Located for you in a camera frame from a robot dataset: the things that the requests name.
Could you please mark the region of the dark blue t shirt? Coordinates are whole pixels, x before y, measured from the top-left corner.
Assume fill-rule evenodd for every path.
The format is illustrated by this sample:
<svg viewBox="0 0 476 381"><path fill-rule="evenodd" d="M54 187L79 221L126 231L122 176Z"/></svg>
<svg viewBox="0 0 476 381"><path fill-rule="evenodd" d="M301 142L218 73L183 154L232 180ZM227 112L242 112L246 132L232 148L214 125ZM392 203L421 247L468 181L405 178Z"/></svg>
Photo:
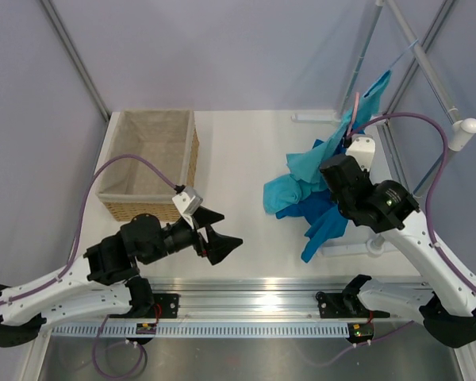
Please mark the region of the dark blue t shirt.
<svg viewBox="0 0 476 381"><path fill-rule="evenodd" d="M322 141L315 140L312 148ZM344 152L345 149L342 146L334 156ZM314 257L318 248L326 241L343 236L348 224L348 220L340 215L337 205L331 200L328 187L273 215L277 219L303 217L309 223L309 229L305 232L305 237L309 241L301 253L301 260L306 263Z"/></svg>

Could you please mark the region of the pink plastic hanger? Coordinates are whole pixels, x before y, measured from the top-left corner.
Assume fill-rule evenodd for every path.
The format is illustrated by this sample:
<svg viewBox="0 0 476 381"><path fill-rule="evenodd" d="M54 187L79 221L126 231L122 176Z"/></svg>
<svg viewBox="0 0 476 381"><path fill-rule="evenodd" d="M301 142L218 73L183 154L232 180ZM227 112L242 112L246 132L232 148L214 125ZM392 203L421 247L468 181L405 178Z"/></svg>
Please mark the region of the pink plastic hanger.
<svg viewBox="0 0 476 381"><path fill-rule="evenodd" d="M350 120L347 124L346 132L344 134L345 138L347 138L350 135L350 133L352 131L352 127L353 127L353 125L355 123L355 120L357 118L357 113L358 113L358 110L359 110L359 101L360 101L360 93L358 91L356 91L353 107L352 107L352 110L351 110Z"/></svg>

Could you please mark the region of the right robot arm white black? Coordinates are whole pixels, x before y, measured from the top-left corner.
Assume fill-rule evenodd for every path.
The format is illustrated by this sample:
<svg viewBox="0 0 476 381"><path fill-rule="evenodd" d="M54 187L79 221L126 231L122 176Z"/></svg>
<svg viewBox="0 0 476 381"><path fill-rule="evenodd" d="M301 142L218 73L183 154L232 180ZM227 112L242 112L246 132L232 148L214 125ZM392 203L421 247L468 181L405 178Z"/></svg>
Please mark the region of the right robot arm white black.
<svg viewBox="0 0 476 381"><path fill-rule="evenodd" d="M408 291L357 275L342 291L344 309L352 315L372 310L407 318L450 348L476 341L476 277L429 228L414 197L393 180L372 183L345 154L325 161L321 174L339 213L390 242L431 287Z"/></svg>

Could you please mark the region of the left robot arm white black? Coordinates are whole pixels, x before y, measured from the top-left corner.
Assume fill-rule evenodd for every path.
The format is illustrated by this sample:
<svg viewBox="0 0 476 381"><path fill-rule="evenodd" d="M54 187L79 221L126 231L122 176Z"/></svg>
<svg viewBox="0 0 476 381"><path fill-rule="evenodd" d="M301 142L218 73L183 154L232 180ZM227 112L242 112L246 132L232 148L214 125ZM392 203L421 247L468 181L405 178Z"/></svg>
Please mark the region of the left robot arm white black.
<svg viewBox="0 0 476 381"><path fill-rule="evenodd" d="M26 344L67 321L147 317L155 296L140 264L192 248L217 265L243 243L213 229L224 215L201 207L196 217L192 225L183 218L161 225L154 215L139 214L66 267L17 287L0 284L0 348Z"/></svg>

